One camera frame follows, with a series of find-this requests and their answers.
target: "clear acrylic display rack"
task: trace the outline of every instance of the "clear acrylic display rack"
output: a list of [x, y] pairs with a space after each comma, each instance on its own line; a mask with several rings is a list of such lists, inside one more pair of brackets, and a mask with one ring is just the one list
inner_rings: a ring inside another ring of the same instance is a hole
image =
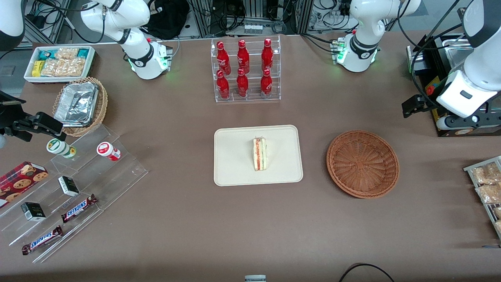
[[[120, 150], [121, 157], [118, 161], [113, 162], [97, 155], [96, 147], [104, 141]], [[25, 256], [33, 263], [45, 261], [148, 173], [123, 147], [118, 135], [104, 125], [92, 129], [72, 146], [77, 149], [73, 158], [54, 157], [44, 165], [49, 173], [46, 179], [0, 210], [2, 244], [18, 249], [19, 255], [22, 255], [23, 245], [30, 244], [61, 225], [63, 237], [55, 238]], [[61, 175], [73, 178], [80, 191], [77, 197], [63, 194], [58, 182]], [[69, 222], [63, 223], [61, 215], [91, 194], [96, 196], [98, 202]], [[40, 222], [28, 221], [21, 210], [24, 202], [39, 203], [46, 219]]]
[[[272, 94], [270, 98], [264, 99], [261, 97], [261, 78], [263, 77], [263, 70], [261, 68], [261, 52], [263, 51], [265, 38], [270, 38], [272, 40], [273, 49], [273, 68], [271, 69], [270, 76], [273, 79], [272, 83]], [[250, 56], [250, 72], [247, 74], [249, 80], [249, 92], [246, 98], [242, 98], [238, 95], [238, 88], [236, 85], [236, 78], [238, 77], [238, 61], [236, 55], [238, 53], [238, 41], [241, 38], [219, 38], [212, 39], [210, 58], [212, 62], [212, 79], [214, 81], [214, 93], [216, 102], [265, 102], [265, 101], [277, 101], [280, 100], [281, 93], [281, 46], [280, 46], [280, 36], [267, 36], [267, 37], [244, 37], [245, 45], [249, 51]], [[217, 89], [217, 76], [216, 72], [219, 69], [217, 64], [217, 47], [216, 43], [218, 41], [223, 41], [224, 48], [229, 55], [229, 64], [231, 66], [230, 75], [226, 76], [229, 83], [229, 94], [230, 98], [228, 100], [221, 99], [219, 91]]]

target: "snickers bar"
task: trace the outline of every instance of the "snickers bar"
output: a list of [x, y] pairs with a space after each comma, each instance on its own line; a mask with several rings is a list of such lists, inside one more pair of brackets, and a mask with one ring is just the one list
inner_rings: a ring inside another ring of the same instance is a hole
[[68, 211], [67, 213], [61, 215], [63, 222], [66, 223], [70, 221], [71, 218], [77, 216], [81, 212], [83, 212], [86, 208], [90, 207], [92, 204], [97, 202], [96, 197], [92, 194], [90, 197], [87, 197], [82, 203], [78, 204], [76, 207]]
[[36, 248], [40, 247], [43, 244], [47, 244], [50, 240], [63, 236], [63, 230], [60, 225], [56, 227], [56, 229], [51, 232], [45, 234], [44, 236], [38, 238], [36, 241], [33, 241], [31, 244], [26, 244], [23, 246], [23, 255], [27, 255], [34, 251]]

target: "sandwich slice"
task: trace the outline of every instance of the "sandwich slice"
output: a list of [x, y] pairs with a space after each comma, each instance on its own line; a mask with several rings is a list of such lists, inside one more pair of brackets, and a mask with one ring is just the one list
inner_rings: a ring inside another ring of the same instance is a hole
[[263, 171], [268, 167], [266, 139], [263, 137], [255, 138], [253, 144], [254, 170]]

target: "yellow snack package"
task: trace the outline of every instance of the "yellow snack package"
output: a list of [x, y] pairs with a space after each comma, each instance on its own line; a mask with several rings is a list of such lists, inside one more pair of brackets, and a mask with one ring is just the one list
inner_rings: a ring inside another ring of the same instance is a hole
[[40, 77], [40, 72], [44, 68], [45, 61], [35, 61], [33, 64], [32, 76]]

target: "red coca-cola bottle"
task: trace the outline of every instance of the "red coca-cola bottle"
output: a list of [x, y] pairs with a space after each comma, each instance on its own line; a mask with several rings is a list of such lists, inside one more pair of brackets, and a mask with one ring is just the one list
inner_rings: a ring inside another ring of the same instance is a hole
[[222, 41], [217, 43], [217, 64], [225, 75], [229, 75], [231, 73], [228, 52], [224, 49], [224, 43]]
[[229, 84], [228, 80], [224, 77], [224, 73], [222, 70], [217, 70], [217, 89], [219, 91], [219, 95], [221, 99], [228, 100], [229, 99]]
[[273, 80], [270, 77], [270, 69], [265, 69], [263, 71], [263, 77], [261, 78], [261, 97], [264, 99], [268, 99], [272, 95], [272, 83]]
[[262, 69], [272, 69], [273, 67], [273, 50], [272, 50], [272, 40], [269, 38], [265, 39], [265, 47], [261, 53]]
[[236, 55], [238, 58], [238, 67], [242, 68], [245, 73], [251, 71], [251, 62], [249, 59], [249, 51], [245, 47], [245, 40], [241, 39], [238, 41], [238, 53]]
[[238, 85], [238, 94], [240, 97], [247, 97], [249, 90], [249, 80], [245, 75], [245, 71], [242, 68], [238, 69], [238, 77], [236, 78], [236, 84]]

